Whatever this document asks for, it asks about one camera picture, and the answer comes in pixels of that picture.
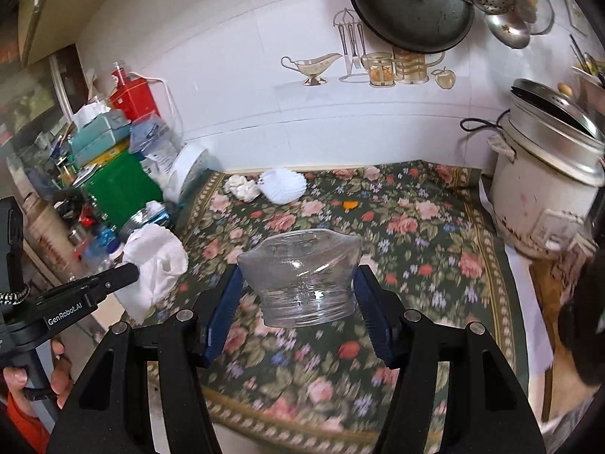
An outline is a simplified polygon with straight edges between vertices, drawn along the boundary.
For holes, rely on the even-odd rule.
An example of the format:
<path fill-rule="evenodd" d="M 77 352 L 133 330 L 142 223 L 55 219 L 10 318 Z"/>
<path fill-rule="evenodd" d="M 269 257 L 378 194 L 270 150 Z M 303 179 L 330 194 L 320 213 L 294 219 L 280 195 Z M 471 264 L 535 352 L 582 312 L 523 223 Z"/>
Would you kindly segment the left hand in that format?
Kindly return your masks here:
<path fill-rule="evenodd" d="M 2 378 L 20 412 L 42 422 L 54 422 L 73 389 L 72 363 L 60 338 L 43 343 L 41 350 L 40 362 L 38 350 L 34 350 L 32 360 L 21 356 L 5 366 Z"/>

